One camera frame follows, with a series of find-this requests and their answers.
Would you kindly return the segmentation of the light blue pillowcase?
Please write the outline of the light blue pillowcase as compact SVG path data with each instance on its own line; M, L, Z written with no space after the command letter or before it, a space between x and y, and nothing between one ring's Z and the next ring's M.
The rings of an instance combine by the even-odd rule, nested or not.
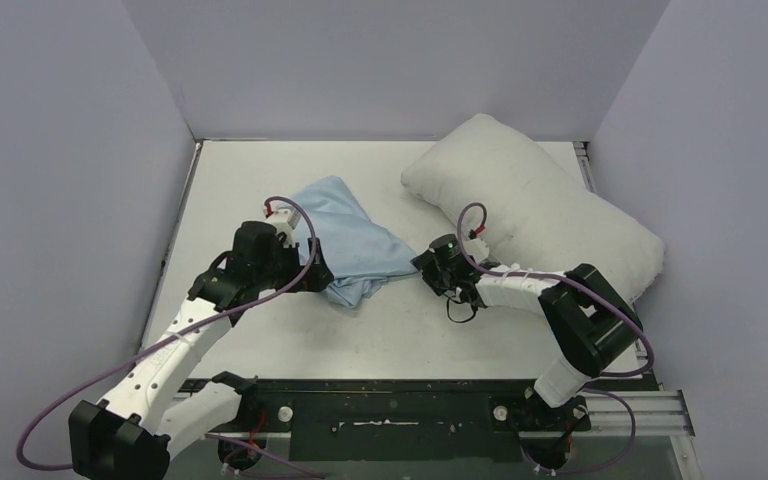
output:
M334 276L325 289L330 302L356 308L390 280L417 272L415 251L373 222L342 178L321 178L291 199L310 217L318 251Z

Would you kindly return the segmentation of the white pillow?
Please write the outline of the white pillow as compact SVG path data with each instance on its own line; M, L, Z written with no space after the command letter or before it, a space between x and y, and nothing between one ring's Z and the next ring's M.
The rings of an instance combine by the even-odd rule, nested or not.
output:
M595 266L627 302L661 274L666 245L632 216L588 191L535 141L477 114L403 170L401 183L453 223L476 227L505 264L537 271Z

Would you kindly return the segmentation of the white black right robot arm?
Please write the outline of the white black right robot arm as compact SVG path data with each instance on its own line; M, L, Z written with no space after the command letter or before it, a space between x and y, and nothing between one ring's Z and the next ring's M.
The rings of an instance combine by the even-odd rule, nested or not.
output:
M607 279L590 264L566 272L540 272L493 261L479 238L443 235L412 265L437 296L470 307L517 309L541 315L561 355L534 382L528 419L549 428L589 382L642 337L642 325Z

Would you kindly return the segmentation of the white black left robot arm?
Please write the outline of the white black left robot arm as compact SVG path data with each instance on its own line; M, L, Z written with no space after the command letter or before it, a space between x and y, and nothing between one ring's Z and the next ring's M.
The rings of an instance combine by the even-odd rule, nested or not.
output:
M290 222L245 221L231 249L194 280L158 341L128 362L125 377L97 402L80 402L68 419L73 470L88 479L162 479L172 460L212 429L258 419L251 384L229 372L194 396L174 397L209 350L243 313L274 294L321 292L333 276L319 240L302 257Z

